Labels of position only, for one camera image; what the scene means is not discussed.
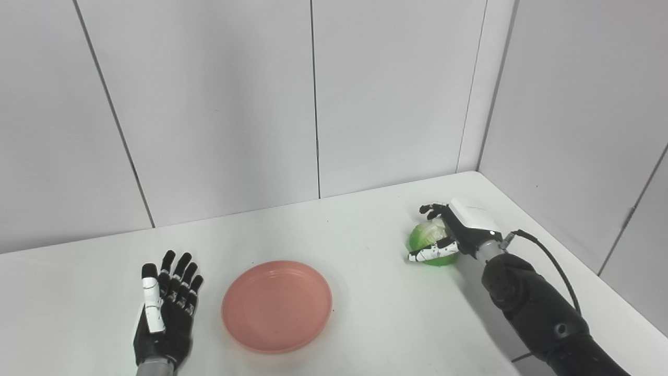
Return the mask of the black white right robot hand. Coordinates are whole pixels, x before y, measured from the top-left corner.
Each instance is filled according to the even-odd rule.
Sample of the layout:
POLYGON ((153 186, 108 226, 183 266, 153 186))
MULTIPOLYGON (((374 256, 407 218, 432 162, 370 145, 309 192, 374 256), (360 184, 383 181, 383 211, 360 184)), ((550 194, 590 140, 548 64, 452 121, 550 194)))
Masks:
POLYGON ((470 255, 482 264, 506 253, 504 237, 491 214, 481 205, 461 197, 448 204, 422 205, 426 219, 408 238, 408 262, 447 266, 459 255, 470 255))

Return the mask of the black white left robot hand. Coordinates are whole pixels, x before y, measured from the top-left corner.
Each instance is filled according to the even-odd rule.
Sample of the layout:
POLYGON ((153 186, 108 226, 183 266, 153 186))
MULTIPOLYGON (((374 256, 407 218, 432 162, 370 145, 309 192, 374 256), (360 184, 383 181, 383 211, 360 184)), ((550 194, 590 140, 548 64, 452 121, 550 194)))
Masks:
POLYGON ((160 267, 141 268, 144 303, 133 339, 137 375, 177 375, 193 345, 194 314, 203 277, 189 253, 168 250, 160 267))

